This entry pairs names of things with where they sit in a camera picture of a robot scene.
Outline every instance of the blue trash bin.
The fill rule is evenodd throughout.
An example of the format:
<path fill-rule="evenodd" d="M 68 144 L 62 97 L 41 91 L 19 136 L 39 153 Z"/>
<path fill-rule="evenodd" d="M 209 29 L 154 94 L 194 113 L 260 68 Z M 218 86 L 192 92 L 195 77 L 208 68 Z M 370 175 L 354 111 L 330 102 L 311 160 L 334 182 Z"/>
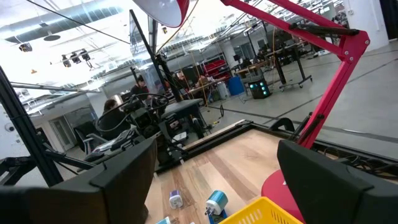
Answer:
<path fill-rule="evenodd" d="M 244 92 L 244 87 L 240 77 L 233 77 L 228 80 L 228 89 L 231 96 L 238 95 Z"/>

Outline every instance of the yellow basket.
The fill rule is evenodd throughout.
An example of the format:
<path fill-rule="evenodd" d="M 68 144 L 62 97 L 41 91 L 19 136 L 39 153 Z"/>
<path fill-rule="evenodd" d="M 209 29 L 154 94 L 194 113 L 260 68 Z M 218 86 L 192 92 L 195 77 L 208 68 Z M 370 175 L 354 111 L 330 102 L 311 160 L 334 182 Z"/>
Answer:
<path fill-rule="evenodd" d="M 220 224 L 303 224 L 267 197 L 261 197 Z"/>

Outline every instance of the wooden tabletop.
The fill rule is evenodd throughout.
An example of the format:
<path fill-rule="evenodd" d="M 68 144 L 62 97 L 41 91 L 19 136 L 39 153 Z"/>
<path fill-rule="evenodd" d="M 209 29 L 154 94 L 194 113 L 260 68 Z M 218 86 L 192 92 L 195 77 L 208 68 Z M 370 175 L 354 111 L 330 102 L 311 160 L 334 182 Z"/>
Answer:
<path fill-rule="evenodd" d="M 225 80 L 225 79 L 227 79 L 227 77 L 219 78 L 219 79 L 217 79 L 217 80 L 215 80 L 215 81 L 213 81 L 213 82 L 209 82 L 209 83 L 207 83 L 207 84 L 205 84 L 205 85 L 203 85 L 203 86 L 201 86 L 201 87 L 191 89 L 190 91 L 188 91 L 187 93 L 184 93 L 183 95 L 186 95 L 186 94 L 194 94 L 194 93 L 196 93 L 197 91 L 202 91 L 202 89 L 207 88 L 208 86 L 213 85 L 213 84 L 215 84 L 215 83 L 221 82 L 221 81 L 223 81 L 223 80 Z"/>
<path fill-rule="evenodd" d="M 157 223 L 166 216 L 180 223 L 209 223 L 205 202 L 214 190 L 228 197 L 230 216 L 261 195 L 264 181 L 279 169 L 276 157 L 279 138 L 250 130 L 199 156 L 154 177 L 146 206 L 146 223 Z M 171 209 L 170 192 L 179 190 L 183 207 Z"/>
<path fill-rule="evenodd" d="M 240 70 L 237 71 L 236 73 L 249 72 L 250 70 L 253 70 L 253 69 L 256 69 L 256 68 L 261 68 L 261 67 L 263 67 L 263 66 L 265 66 L 265 65 L 267 65 L 267 64 L 268 64 L 268 62 L 266 62 L 266 61 L 259 62 L 259 63 L 254 64 L 254 65 L 247 66 L 247 67 L 244 68 L 244 69 L 240 69 Z"/>

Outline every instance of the lamp shade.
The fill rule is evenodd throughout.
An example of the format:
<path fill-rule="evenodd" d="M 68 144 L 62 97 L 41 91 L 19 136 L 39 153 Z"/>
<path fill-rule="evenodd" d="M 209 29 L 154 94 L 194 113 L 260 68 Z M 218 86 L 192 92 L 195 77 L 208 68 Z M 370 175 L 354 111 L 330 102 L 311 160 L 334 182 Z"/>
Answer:
<path fill-rule="evenodd" d="M 153 19 L 168 27 L 178 27 L 187 15 L 189 0 L 133 0 Z"/>

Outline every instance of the red lamp arm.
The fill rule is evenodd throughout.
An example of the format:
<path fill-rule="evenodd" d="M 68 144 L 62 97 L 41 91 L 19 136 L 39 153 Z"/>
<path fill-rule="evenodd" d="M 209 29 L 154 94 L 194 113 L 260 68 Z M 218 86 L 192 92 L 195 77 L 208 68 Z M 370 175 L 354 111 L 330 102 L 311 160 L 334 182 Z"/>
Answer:
<path fill-rule="evenodd" d="M 332 78 L 328 85 L 325 93 L 323 94 L 318 106 L 311 115 L 308 123 L 304 127 L 298 143 L 302 146 L 310 149 L 315 138 L 318 136 L 323 123 L 330 114 L 331 109 L 335 105 L 338 96 L 346 85 L 349 76 L 352 74 L 356 64 L 365 52 L 366 47 L 370 44 L 368 34 L 365 31 L 359 31 L 356 35 L 343 35 L 340 40 L 340 46 L 335 46 L 322 38 L 311 34 L 305 30 L 300 29 L 289 29 L 290 24 L 270 15 L 260 9 L 255 8 L 249 4 L 246 4 L 240 0 L 221 0 L 227 6 L 233 6 L 247 14 L 250 14 L 256 18 L 266 21 L 276 27 L 283 29 L 286 32 L 301 37 L 311 44 L 315 44 L 325 50 L 330 51 L 338 56 L 341 60 L 341 65 Z M 344 28 L 338 24 L 335 24 L 328 19 L 315 14 L 308 9 L 301 7 L 288 0 L 270 0 L 274 4 L 281 6 L 297 15 L 302 16 L 322 27 L 330 28 Z"/>

